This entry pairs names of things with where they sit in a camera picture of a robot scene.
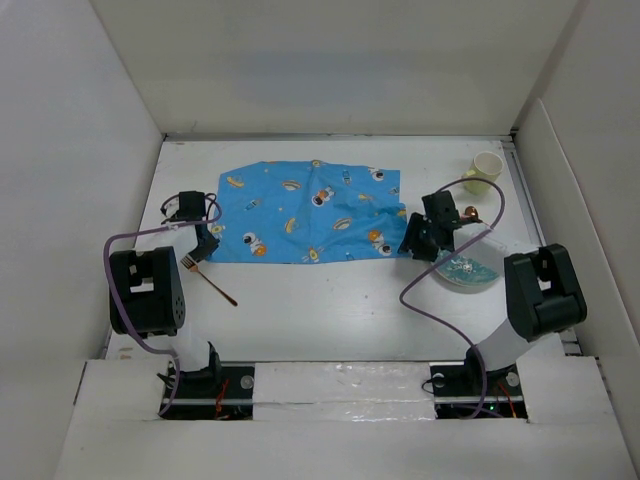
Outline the pale yellow mug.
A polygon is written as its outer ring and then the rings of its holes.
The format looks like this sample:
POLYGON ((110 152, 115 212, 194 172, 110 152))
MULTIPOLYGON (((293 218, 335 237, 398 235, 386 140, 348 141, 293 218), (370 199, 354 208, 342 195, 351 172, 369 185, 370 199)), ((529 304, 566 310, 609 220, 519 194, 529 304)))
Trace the pale yellow mug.
POLYGON ((464 188, 473 195, 484 195, 492 189, 504 169, 502 158, 492 152, 484 151, 475 155, 469 169, 462 175, 466 179, 464 188))

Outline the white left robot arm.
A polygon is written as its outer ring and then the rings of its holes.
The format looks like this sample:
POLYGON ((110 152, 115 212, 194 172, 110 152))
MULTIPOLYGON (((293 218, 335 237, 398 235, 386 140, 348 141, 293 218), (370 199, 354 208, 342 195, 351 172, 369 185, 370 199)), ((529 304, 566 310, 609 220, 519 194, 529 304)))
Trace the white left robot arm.
POLYGON ((190 372, 180 368, 173 348, 160 349, 145 342, 152 336, 174 337, 186 320, 179 268, 207 259, 220 240, 210 226, 221 217, 217 195, 182 191, 161 205, 165 219, 160 226, 111 236, 103 247, 103 265, 109 288, 110 322, 114 332, 133 338, 148 353, 168 355, 173 368, 159 378, 175 397, 181 380, 201 396, 212 396, 222 387, 217 362, 200 362, 190 372))

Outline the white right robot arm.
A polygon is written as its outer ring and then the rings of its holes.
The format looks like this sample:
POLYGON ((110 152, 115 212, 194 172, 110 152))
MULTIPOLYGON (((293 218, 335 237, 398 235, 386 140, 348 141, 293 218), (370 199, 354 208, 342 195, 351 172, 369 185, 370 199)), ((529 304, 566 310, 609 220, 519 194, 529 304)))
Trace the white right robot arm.
POLYGON ((517 241, 476 215, 463 216, 448 190, 426 195, 422 202, 424 212, 411 215, 401 253, 433 264, 462 255, 504 278, 506 319, 469 347, 460 374, 468 390, 483 394, 497 384, 498 372, 540 339, 583 322, 586 300, 564 246, 517 241))

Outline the blue space-print cloth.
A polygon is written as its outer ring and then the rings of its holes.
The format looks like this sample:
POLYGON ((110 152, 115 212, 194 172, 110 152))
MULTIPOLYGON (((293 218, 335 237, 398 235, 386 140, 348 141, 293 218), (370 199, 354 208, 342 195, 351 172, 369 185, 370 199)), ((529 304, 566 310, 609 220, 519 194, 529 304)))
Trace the blue space-print cloth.
POLYGON ((321 160, 258 162, 219 177, 215 263, 386 259, 406 226, 397 170, 321 160))

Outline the red and teal plate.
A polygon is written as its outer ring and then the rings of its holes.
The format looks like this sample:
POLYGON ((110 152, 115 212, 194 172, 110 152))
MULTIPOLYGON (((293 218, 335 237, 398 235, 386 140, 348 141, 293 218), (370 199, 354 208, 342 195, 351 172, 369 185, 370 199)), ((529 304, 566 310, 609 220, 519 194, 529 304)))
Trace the red and teal plate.
POLYGON ((447 251, 440 251, 434 263, 435 274, 441 283, 463 291, 483 291, 496 283, 500 275, 491 268, 463 255, 454 255, 447 261, 447 251))

